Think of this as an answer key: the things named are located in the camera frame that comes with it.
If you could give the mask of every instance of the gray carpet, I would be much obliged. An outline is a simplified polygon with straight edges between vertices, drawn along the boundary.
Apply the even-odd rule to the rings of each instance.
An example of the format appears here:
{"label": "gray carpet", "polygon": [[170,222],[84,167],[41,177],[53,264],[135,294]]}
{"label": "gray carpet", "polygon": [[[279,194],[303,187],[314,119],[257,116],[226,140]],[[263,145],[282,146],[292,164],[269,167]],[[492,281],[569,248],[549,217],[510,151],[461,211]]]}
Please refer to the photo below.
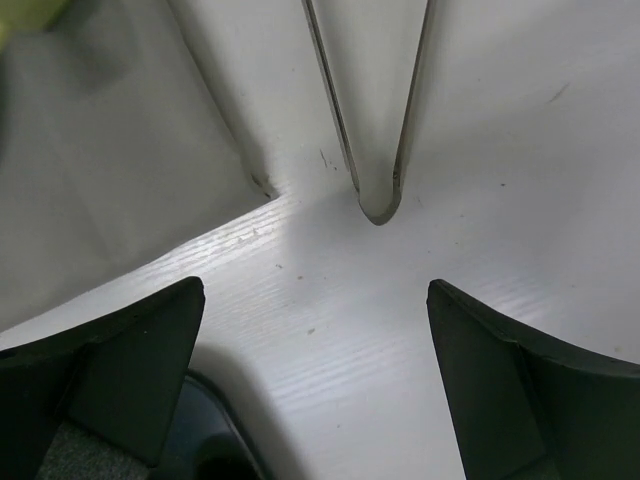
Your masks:
{"label": "gray carpet", "polygon": [[145,465],[85,431],[58,429],[36,480],[144,480]]}

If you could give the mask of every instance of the white surface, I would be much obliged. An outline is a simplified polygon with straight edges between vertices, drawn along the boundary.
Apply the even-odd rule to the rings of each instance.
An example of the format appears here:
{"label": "white surface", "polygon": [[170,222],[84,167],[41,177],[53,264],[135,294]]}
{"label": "white surface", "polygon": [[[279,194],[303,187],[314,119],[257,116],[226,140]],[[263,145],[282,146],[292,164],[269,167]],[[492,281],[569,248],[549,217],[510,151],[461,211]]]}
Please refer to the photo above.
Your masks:
{"label": "white surface", "polygon": [[164,0],[75,2],[0,65],[0,329],[263,205]]}
{"label": "white surface", "polygon": [[[281,197],[4,333],[3,346],[199,275],[194,363],[230,392],[282,479],[464,478],[424,306],[437,277],[640,362],[638,2],[440,1],[404,203],[381,228],[356,204],[298,1],[190,5],[226,108]],[[343,74],[364,105],[348,120],[371,122],[367,148],[392,151],[422,5],[318,9],[348,55],[363,52]]]}

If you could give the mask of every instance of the white wooden surface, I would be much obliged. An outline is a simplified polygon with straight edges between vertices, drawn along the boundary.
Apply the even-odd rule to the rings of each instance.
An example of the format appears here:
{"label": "white wooden surface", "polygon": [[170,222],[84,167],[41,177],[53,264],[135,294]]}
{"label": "white wooden surface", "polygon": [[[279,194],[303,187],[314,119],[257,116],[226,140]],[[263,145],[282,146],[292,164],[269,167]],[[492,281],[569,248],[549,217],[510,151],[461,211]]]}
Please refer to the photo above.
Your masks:
{"label": "white wooden surface", "polygon": [[[385,159],[421,0],[318,4],[353,135]],[[381,228],[356,205],[299,2],[183,7],[206,27],[229,123],[280,198],[2,346],[199,275],[194,364],[283,479],[464,478],[424,306],[437,277],[640,362],[638,2],[440,1],[404,202]],[[384,166],[363,163],[371,184]]]}

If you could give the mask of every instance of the metal rod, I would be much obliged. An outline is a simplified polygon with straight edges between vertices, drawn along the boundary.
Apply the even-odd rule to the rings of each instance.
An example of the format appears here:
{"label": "metal rod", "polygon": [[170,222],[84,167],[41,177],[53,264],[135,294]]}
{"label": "metal rod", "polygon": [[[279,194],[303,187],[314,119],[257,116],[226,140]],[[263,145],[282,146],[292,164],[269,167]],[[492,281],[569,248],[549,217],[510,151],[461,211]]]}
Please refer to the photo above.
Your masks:
{"label": "metal rod", "polygon": [[353,186],[358,194],[358,202],[360,208],[365,216],[374,225],[384,225],[391,217],[396,213],[400,202],[402,201],[402,187],[404,184],[404,176],[407,167],[407,150],[409,144],[409,138],[411,133],[412,120],[414,116],[414,99],[416,97],[416,88],[418,84],[418,78],[420,77],[421,61],[424,53],[424,46],[426,44],[427,26],[429,23],[431,4],[433,0],[427,0],[427,5],[424,12],[424,19],[422,22],[422,29],[420,31],[420,38],[418,40],[418,48],[416,51],[416,58],[413,65],[413,72],[411,73],[411,83],[409,85],[409,94],[407,96],[407,105],[404,111],[404,117],[402,120],[402,128],[400,130],[400,138],[398,139],[398,149],[396,151],[395,163],[393,165],[393,190],[391,202],[380,215],[370,215],[362,206],[362,198],[360,196],[360,179],[358,177],[358,171],[353,158],[353,151],[351,150],[351,142],[349,141],[349,135],[347,134],[347,127],[345,125],[344,116],[340,109],[340,102],[338,101],[338,93],[333,82],[331,75],[331,68],[329,67],[329,60],[327,58],[327,51],[322,41],[322,33],[320,32],[320,26],[318,24],[318,17],[316,16],[315,9],[313,7],[313,0],[302,0],[302,5],[307,16],[307,22],[309,24],[309,31],[311,33],[311,39],[313,40],[313,46],[318,58],[318,64],[320,65],[320,71],[322,73],[322,79],[324,81],[325,90],[329,99],[329,105],[331,107],[331,114],[333,116],[333,123],[338,133],[338,139],[340,140],[340,148],[342,149],[342,155],[344,156],[345,163],[351,173],[351,180]]}

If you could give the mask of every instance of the black plastic part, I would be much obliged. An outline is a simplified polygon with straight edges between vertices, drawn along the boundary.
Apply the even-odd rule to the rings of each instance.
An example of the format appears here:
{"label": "black plastic part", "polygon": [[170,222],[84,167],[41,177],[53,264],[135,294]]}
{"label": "black plastic part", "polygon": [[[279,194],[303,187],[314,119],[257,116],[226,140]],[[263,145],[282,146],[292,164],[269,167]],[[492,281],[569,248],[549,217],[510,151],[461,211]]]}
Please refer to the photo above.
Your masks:
{"label": "black plastic part", "polygon": [[469,480],[640,478],[640,366],[551,337],[442,280],[427,306]]}
{"label": "black plastic part", "polygon": [[188,278],[105,317],[0,352],[0,478],[33,478],[63,420],[155,465],[203,308],[202,282]]}
{"label": "black plastic part", "polygon": [[149,480],[268,480],[273,477],[205,377],[185,378],[160,464]]}

